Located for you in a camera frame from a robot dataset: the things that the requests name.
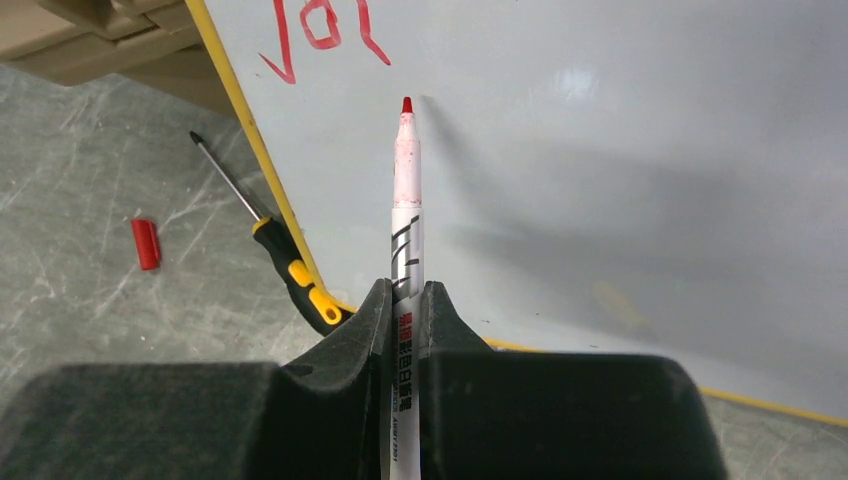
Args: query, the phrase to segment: screwdriver handle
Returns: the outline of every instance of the screwdriver handle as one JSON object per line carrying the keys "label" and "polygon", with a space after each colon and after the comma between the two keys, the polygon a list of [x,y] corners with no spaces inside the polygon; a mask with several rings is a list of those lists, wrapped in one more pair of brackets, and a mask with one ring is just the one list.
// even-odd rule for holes
{"label": "screwdriver handle", "polygon": [[319,288],[288,229],[280,222],[264,217],[253,226],[253,239],[265,247],[274,268],[291,296],[292,303],[318,333],[327,336],[353,315],[339,307],[326,291]]}

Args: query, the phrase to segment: whiteboard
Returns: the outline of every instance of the whiteboard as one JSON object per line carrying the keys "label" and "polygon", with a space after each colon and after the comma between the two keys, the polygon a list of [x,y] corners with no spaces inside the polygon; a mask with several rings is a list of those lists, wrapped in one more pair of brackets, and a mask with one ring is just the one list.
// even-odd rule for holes
{"label": "whiteboard", "polygon": [[409,95],[478,334],[848,418],[848,2],[206,4],[342,300],[389,275]]}

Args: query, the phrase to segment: whiteboard marker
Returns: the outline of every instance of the whiteboard marker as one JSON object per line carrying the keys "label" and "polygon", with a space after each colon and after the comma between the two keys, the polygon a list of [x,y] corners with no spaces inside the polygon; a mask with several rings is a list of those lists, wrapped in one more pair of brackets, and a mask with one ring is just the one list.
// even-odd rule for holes
{"label": "whiteboard marker", "polygon": [[418,412],[418,332],[421,324],[421,142],[412,100],[403,99],[395,139],[392,208],[391,480],[421,478]]}

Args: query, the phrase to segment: yellow border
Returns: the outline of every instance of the yellow border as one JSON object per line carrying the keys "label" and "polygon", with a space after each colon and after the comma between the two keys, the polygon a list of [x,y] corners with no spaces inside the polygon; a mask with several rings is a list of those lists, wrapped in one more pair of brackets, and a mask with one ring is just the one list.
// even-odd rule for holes
{"label": "yellow border", "polygon": [[[250,146],[251,148],[253,148],[253,152],[256,154],[256,159],[259,161],[259,166],[262,169],[262,173],[265,175],[265,179],[268,181],[268,186],[271,187],[271,192],[274,194],[274,199],[277,201],[277,205],[280,207],[280,212],[282,213],[283,220],[285,220],[286,225],[289,227],[292,237],[294,237],[294,241],[297,244],[297,248],[300,250],[300,254],[303,257],[303,263],[306,265],[306,268],[312,274],[312,277],[315,280],[315,285],[321,288],[322,290],[326,291],[326,287],[324,287],[324,283],[321,280],[321,275],[318,273],[318,267],[315,265],[315,261],[312,258],[312,254],[309,252],[309,248],[306,245],[306,239],[303,237],[303,234],[300,231],[300,227],[297,224],[297,219],[295,218],[294,211],[291,208],[291,204],[289,204],[289,200],[288,197],[286,197],[285,190],[283,190],[283,184],[280,182],[280,178],[277,176],[276,170],[274,170],[274,164],[271,162],[271,156],[268,153],[268,149],[265,147],[265,142],[262,141],[262,136],[259,133],[259,129],[256,127],[256,122],[253,120],[253,115],[250,113],[250,108],[247,106],[247,100],[244,98],[244,93],[241,91],[241,87],[239,86],[238,80],[236,79],[236,74],[233,71],[233,67],[230,64],[229,59],[227,58],[227,54],[224,51],[224,46],[221,43],[220,37],[218,37],[218,32],[215,30],[215,25],[212,23],[212,18],[209,16],[209,10],[206,9],[206,5],[204,4],[203,0],[186,0],[186,4],[188,5],[189,10],[191,11],[191,16],[194,18],[194,23],[197,25],[197,29],[200,31],[200,35],[203,38],[203,43],[206,45],[206,49],[209,51],[209,56],[212,58],[212,62],[215,64],[215,68],[218,70],[218,75],[221,77],[221,82],[224,84],[224,88],[227,90],[227,95],[230,97],[230,101],[233,104],[233,108],[235,108],[236,115],[238,115],[239,122],[241,122],[241,126],[242,128],[244,128],[244,132],[247,135],[247,139],[250,142]],[[356,311],[355,307],[340,303],[338,305],[352,312]],[[485,340],[486,343],[496,348],[505,348],[508,350],[525,352],[543,351],[535,348],[525,347],[515,343],[495,340],[492,338],[487,338]],[[784,405],[778,405],[776,403],[766,402],[764,400],[757,400],[754,398],[744,397],[735,393],[722,392],[720,390],[714,390],[712,388],[699,387],[699,389],[701,390],[701,393],[711,397],[716,397],[735,403],[741,403],[743,405],[761,408],[764,410],[770,410],[773,412],[807,418],[821,423],[829,423],[831,425],[837,425],[840,427],[848,427],[848,419],[821,415],[806,410],[800,410],[793,407],[787,407]]]}

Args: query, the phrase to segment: red handwriting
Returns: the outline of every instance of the red handwriting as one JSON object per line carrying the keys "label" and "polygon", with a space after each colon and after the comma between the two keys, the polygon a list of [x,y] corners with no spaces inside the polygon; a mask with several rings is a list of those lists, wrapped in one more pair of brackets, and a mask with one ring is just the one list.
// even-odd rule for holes
{"label": "red handwriting", "polygon": [[[283,2],[284,0],[274,0],[274,13],[277,17],[277,34],[280,37],[280,52],[283,57],[283,67],[280,68],[277,64],[261,53],[259,56],[262,57],[262,60],[264,60],[271,70],[283,79],[284,82],[294,85],[297,82],[297,79],[295,77],[294,66],[292,64],[291,45],[289,44],[289,27],[288,22],[286,21],[286,10]],[[376,55],[383,63],[391,65],[392,62],[389,60],[389,57],[383,49],[377,45],[377,42],[371,38],[371,16],[368,13],[368,0],[356,0],[356,5],[359,10],[359,35],[362,38],[362,42],[369,50],[374,52],[374,55]],[[323,38],[315,38],[315,34],[312,32],[312,28],[309,27],[306,17],[313,11],[322,8],[324,9],[329,34]],[[303,28],[303,33],[306,35],[306,39],[309,41],[309,44],[316,50],[329,50],[341,45],[342,36],[339,32],[338,23],[339,19],[336,16],[336,12],[333,10],[332,4],[330,4],[330,0],[309,0],[309,2],[307,2],[300,10],[300,26]]]}

